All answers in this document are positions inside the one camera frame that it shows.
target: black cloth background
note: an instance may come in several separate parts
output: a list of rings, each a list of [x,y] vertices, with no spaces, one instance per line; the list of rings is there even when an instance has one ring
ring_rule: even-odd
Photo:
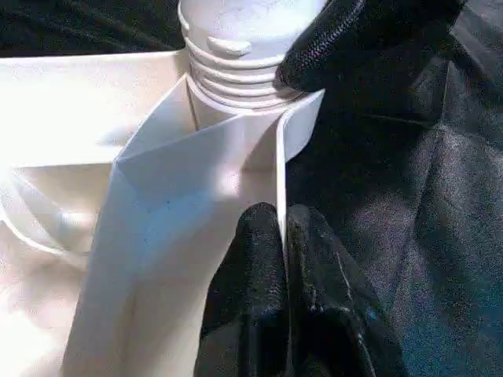
[[[0,4],[3,56],[177,49],[175,0]],[[503,2],[330,88],[288,164],[376,288],[412,376],[503,375]]]

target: black rubber glove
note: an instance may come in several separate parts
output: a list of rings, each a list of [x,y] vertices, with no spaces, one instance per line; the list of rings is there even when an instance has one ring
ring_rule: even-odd
[[[196,376],[284,374],[288,292],[276,218],[265,203],[241,216],[207,293]]]
[[[376,292],[315,209],[288,213],[288,283],[299,375],[407,375]]]
[[[245,211],[208,291],[196,375],[406,375],[372,286],[316,210],[290,209],[287,259],[288,285],[274,208]]]
[[[465,0],[329,0],[278,69],[290,87],[313,92],[350,75],[431,20],[450,19]]]

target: gloved hand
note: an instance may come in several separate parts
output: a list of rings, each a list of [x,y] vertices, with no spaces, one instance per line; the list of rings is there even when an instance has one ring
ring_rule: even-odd
[[[288,86],[314,92],[342,80],[428,22],[457,14],[466,0],[329,0],[278,69]]]
[[[287,249],[286,269],[271,205],[244,212],[208,291],[196,375],[406,375],[375,291],[323,216],[290,208]]]

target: white plastic part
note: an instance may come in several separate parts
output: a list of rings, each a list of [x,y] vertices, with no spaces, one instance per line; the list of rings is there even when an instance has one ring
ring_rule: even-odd
[[[184,0],[178,15],[193,77],[213,100],[262,109],[299,94],[275,80],[277,66],[326,0]]]
[[[285,238],[285,163],[323,92],[273,81],[324,4],[184,0],[188,53],[0,60],[6,224],[74,264],[93,239],[63,375],[192,375],[241,213],[275,204]]]

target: black fabric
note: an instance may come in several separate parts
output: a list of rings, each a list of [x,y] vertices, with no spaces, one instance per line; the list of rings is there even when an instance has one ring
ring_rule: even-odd
[[[6,0],[2,54],[177,49],[175,3]],[[411,376],[497,376],[503,3],[468,0],[447,21],[341,79],[327,73],[314,137],[287,166],[288,200],[322,212],[363,269]]]

